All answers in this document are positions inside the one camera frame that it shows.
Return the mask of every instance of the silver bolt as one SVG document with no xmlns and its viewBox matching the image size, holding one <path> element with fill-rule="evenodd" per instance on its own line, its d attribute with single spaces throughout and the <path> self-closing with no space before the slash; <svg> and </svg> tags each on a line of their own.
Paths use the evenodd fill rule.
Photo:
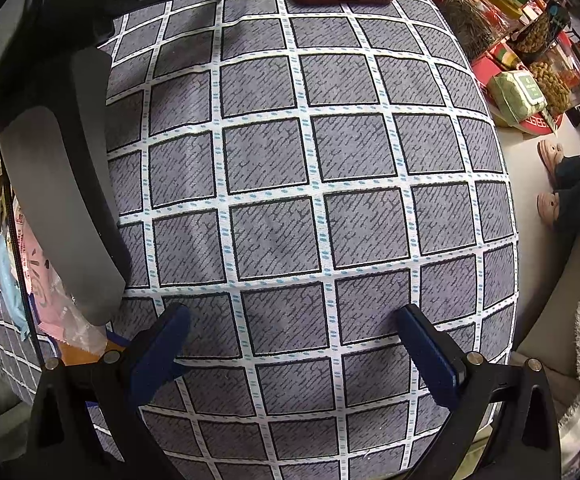
<svg viewBox="0 0 580 480">
<path fill-rule="evenodd" d="M 112 363 L 116 363 L 117 361 L 119 361 L 120 357 L 121 354 L 119 352 L 117 352 L 116 350 L 111 350 L 110 352 L 106 352 L 103 355 L 103 362 L 111 365 Z"/>
<path fill-rule="evenodd" d="M 57 368 L 59 365 L 59 359 L 57 359 L 56 357 L 51 357 L 48 359 L 48 361 L 46 361 L 46 368 L 48 370 L 54 370 L 55 368 Z"/>
<path fill-rule="evenodd" d="M 468 362 L 479 366 L 480 364 L 483 364 L 483 356 L 479 352 L 470 352 L 468 354 Z"/>
<path fill-rule="evenodd" d="M 541 371 L 541 361 L 539 359 L 528 359 L 528 367 L 535 372 Z"/>
</svg>

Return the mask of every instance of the checkered tablecloth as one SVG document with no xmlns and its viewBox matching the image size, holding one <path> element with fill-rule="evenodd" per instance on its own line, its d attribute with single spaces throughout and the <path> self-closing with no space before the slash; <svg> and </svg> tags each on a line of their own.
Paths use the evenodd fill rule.
<svg viewBox="0 0 580 480">
<path fill-rule="evenodd" d="M 414 464 L 447 412 L 391 311 L 417 303 L 502 361 L 518 291 L 508 175 L 438 10 L 177 0 L 115 25 L 106 140 L 132 276 L 110 328 L 193 313 L 189 372 L 142 408 L 158 443 L 189 480 Z M 29 399 L 16 339 L 0 320 L 0 366 Z"/>
</svg>

